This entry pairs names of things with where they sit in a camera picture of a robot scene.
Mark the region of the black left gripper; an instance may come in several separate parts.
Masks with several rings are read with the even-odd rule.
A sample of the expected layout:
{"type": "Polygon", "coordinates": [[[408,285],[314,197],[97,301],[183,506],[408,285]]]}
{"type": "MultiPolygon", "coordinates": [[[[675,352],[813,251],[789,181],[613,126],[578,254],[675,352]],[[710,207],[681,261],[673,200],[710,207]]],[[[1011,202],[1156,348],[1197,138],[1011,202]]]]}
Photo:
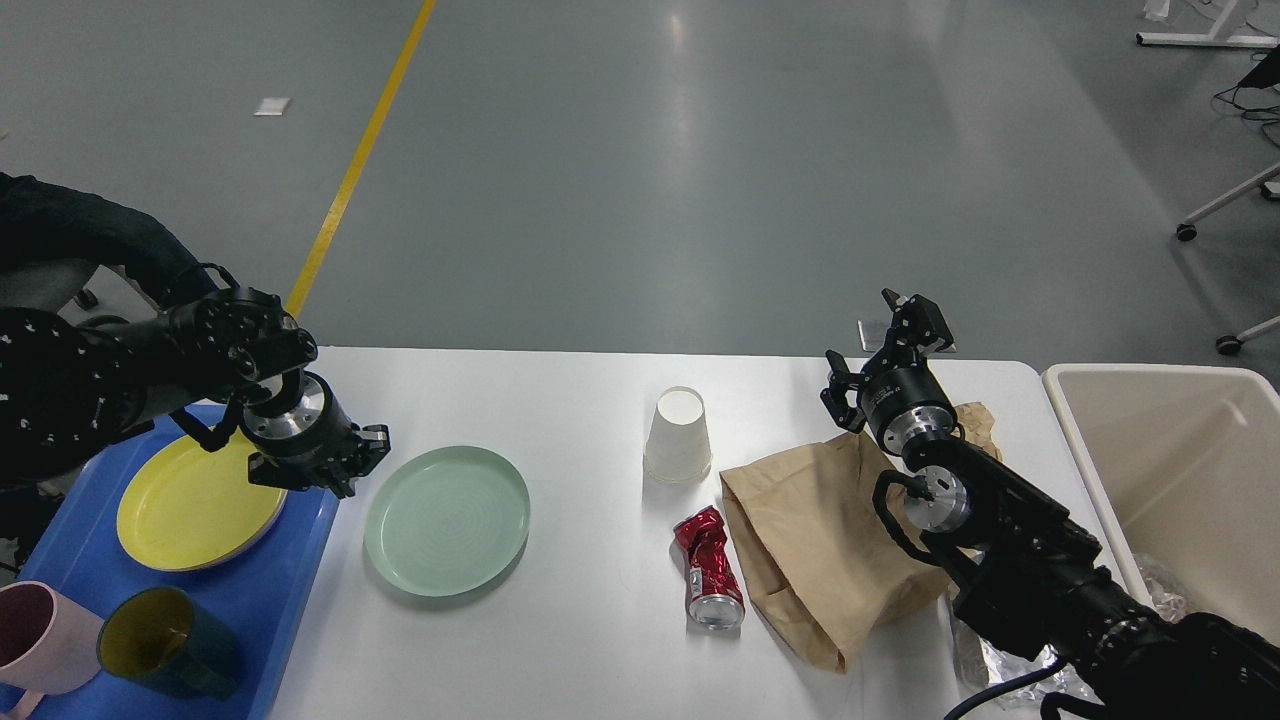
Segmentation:
{"type": "Polygon", "coordinates": [[[248,482],[305,492],[320,488],[338,498],[355,497],[355,482],[367,477],[390,452],[387,424],[356,425],[319,375],[300,375],[301,396],[275,416],[244,410],[242,433],[253,446],[248,482]]]}

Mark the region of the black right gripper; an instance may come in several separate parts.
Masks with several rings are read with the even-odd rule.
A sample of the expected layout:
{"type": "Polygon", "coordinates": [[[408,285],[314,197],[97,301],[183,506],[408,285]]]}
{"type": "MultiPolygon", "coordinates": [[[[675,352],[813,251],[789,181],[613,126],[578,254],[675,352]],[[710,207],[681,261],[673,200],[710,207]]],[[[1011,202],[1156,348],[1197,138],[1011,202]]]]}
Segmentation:
{"type": "Polygon", "coordinates": [[[820,401],[838,428],[858,434],[867,424],[883,451],[904,451],[919,438],[951,436],[959,427],[943,387],[924,366],[932,354],[952,351],[955,338],[940,306],[923,295],[883,288],[881,296],[892,316],[883,343],[867,361],[867,373],[879,374],[869,380],[867,373],[852,372],[842,354],[827,350],[828,384],[820,401]]]}

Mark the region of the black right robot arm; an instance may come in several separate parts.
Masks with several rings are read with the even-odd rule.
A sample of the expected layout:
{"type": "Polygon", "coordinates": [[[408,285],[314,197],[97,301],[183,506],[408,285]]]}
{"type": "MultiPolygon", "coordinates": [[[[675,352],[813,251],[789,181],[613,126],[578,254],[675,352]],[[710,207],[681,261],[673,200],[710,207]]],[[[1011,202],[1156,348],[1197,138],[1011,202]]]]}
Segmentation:
{"type": "Polygon", "coordinates": [[[1100,542],[1065,506],[969,442],[928,357],[954,345],[932,300],[883,290],[892,318],[860,370],[828,351],[820,400],[837,427],[869,430],[902,461],[870,501],[909,557],[957,587],[957,619],[997,650],[1053,661],[980,691],[948,716],[1042,682],[1065,667],[1094,692],[1039,703],[1043,719],[1275,719],[1277,648],[1211,612],[1179,623],[1133,598],[1096,560],[1100,542]]]}

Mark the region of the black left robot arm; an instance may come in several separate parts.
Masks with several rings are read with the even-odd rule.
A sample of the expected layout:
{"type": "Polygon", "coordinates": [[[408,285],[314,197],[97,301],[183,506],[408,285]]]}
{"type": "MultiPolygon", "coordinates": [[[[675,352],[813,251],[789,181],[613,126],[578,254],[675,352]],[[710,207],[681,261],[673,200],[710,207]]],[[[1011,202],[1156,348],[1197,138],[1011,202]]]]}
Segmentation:
{"type": "Polygon", "coordinates": [[[145,322],[4,309],[3,478],[60,475],[168,416],[210,454],[244,437],[255,486],[352,497],[389,429],[355,423],[310,370],[317,342],[279,296],[221,279],[145,322]]]}

